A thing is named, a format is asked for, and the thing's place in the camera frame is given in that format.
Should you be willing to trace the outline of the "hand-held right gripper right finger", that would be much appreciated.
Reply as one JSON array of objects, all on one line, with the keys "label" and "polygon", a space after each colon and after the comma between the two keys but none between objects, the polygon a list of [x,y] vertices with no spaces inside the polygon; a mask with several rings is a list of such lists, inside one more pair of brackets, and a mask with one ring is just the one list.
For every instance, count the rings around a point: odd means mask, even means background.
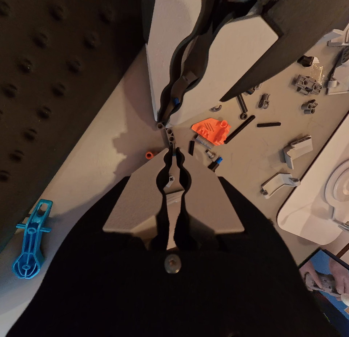
[{"label": "hand-held right gripper right finger", "polygon": [[187,151],[176,148],[179,182],[184,188],[174,241],[181,251],[196,251],[217,236],[241,234],[245,228],[218,176]]}]

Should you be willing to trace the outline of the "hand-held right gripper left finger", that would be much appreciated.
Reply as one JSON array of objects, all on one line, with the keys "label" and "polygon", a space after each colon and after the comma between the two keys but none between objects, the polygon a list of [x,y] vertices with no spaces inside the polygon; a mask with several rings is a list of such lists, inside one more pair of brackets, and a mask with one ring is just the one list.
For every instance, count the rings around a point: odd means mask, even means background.
[{"label": "hand-held right gripper left finger", "polygon": [[148,249],[165,251],[169,217],[164,188],[171,166],[172,150],[165,148],[131,174],[103,231],[137,237]]}]

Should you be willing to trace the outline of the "light grey curved blade panel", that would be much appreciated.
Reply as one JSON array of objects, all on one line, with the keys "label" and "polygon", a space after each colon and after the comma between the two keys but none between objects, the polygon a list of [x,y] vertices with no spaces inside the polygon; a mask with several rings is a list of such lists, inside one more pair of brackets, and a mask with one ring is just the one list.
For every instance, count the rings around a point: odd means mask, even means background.
[{"label": "light grey curved blade panel", "polygon": [[181,197],[184,191],[176,191],[169,194],[166,194],[167,205],[171,205],[173,203],[181,203]]}]

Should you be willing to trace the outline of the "light grey stepped panel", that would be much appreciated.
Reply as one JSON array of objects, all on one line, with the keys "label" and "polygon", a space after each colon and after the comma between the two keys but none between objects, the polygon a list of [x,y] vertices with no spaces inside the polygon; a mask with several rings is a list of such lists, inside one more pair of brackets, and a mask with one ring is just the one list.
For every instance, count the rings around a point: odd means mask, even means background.
[{"label": "light grey stepped panel", "polygon": [[328,40],[329,47],[348,47],[349,46],[349,24],[343,29],[334,29],[331,31],[333,37]]}]

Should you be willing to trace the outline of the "black axle with connectors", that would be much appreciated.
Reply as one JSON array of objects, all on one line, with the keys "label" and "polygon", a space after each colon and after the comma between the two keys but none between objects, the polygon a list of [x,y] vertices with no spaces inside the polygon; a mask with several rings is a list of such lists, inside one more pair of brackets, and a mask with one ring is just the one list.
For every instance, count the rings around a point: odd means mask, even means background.
[{"label": "black axle with connectors", "polygon": [[248,109],[242,94],[237,95],[237,101],[241,109],[240,119],[246,120],[248,118]]}]

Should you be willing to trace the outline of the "grey pin connector block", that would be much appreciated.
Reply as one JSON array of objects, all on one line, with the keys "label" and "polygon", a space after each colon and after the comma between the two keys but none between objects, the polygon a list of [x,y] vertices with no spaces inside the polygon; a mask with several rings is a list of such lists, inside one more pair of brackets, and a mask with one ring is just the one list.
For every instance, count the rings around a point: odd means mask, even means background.
[{"label": "grey pin connector block", "polygon": [[296,92],[303,95],[319,95],[322,85],[310,76],[299,74],[294,84]]}]

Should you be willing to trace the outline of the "light grey curved shell panel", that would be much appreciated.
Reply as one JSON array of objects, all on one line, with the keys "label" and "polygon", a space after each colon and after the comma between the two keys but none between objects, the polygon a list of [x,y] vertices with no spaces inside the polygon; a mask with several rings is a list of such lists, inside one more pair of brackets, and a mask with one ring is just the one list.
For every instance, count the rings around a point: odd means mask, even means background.
[{"label": "light grey curved shell panel", "polygon": [[340,53],[334,70],[327,83],[327,95],[349,93],[349,47]]}]

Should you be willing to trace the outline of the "light grey curved fender panel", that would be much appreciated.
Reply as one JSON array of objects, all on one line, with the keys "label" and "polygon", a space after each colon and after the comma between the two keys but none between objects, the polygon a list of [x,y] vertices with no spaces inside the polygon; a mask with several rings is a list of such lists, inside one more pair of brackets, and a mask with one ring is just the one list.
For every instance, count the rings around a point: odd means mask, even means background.
[{"label": "light grey curved fender panel", "polygon": [[269,199],[284,186],[297,187],[300,184],[300,179],[294,178],[290,173],[277,173],[261,185],[261,194],[265,199]]}]

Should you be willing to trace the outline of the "orange angled panel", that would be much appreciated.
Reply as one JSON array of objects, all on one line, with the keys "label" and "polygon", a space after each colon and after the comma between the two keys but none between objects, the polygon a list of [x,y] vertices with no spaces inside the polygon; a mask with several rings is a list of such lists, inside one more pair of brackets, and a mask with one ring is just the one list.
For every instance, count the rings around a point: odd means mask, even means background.
[{"label": "orange angled panel", "polygon": [[226,120],[219,121],[214,118],[207,118],[193,124],[191,129],[215,146],[219,146],[224,144],[231,126]]}]

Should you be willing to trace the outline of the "grey double connector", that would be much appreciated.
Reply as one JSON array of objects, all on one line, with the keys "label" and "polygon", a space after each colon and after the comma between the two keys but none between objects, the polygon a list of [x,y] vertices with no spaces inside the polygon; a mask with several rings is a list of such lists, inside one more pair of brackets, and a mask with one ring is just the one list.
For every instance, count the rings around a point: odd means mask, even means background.
[{"label": "grey double connector", "polygon": [[309,100],[306,103],[302,104],[300,109],[305,115],[312,115],[316,111],[318,103],[315,99]]}]

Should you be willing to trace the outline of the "medium black axle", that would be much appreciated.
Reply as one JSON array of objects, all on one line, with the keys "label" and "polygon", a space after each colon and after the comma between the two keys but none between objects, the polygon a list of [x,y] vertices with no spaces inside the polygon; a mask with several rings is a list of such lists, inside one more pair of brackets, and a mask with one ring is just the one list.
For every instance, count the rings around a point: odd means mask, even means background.
[{"label": "medium black axle", "polygon": [[247,125],[249,125],[255,119],[255,115],[249,116],[241,125],[238,126],[231,134],[227,136],[224,144],[228,144],[234,137],[236,137]]}]

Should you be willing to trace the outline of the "white book stand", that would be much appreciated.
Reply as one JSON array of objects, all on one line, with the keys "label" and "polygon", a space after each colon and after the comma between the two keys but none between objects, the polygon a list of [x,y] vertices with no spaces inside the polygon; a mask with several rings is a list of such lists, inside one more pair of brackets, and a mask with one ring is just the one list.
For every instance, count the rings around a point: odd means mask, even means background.
[{"label": "white book stand", "polygon": [[347,114],[279,210],[278,226],[320,245],[348,231],[348,159]]}]

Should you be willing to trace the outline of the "cyan plastic brick tool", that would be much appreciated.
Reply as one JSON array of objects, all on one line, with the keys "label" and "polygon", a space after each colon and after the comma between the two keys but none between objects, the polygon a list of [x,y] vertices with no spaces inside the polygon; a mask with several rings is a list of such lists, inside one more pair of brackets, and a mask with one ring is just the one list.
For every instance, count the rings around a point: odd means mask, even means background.
[{"label": "cyan plastic brick tool", "polygon": [[39,200],[26,223],[16,225],[16,228],[24,230],[21,254],[12,265],[12,271],[19,279],[32,279],[44,263],[41,238],[43,233],[51,231],[51,228],[45,226],[45,222],[52,205],[51,200]]}]

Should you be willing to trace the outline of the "black dimpled mat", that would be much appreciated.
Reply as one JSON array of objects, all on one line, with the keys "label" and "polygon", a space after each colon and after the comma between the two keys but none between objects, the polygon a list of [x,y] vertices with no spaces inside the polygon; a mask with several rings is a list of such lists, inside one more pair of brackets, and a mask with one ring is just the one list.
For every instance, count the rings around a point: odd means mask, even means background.
[{"label": "black dimpled mat", "polygon": [[0,0],[1,251],[141,50],[141,0]]}]

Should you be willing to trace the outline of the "printed robot kit box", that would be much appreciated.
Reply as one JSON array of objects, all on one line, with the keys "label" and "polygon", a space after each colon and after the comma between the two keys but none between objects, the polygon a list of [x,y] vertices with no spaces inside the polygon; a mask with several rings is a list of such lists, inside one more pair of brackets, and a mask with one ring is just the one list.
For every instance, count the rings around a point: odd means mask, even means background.
[{"label": "printed robot kit box", "polygon": [[340,336],[348,337],[348,255],[342,259],[319,248],[299,265],[299,272],[329,323]]}]

